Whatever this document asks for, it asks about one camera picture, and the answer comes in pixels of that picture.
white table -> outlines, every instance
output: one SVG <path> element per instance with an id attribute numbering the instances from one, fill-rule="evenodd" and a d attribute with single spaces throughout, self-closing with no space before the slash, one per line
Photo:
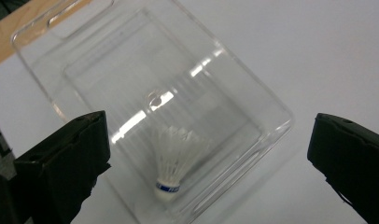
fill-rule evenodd
<path id="1" fill-rule="evenodd" d="M 296 118 L 293 130 L 195 223 L 365 223 L 306 152 L 318 112 L 379 133 L 379 1 L 181 2 Z M 2 62 L 0 129 L 16 155 L 62 125 L 19 59 Z M 123 211 L 100 178 L 73 223 L 132 223 Z"/>

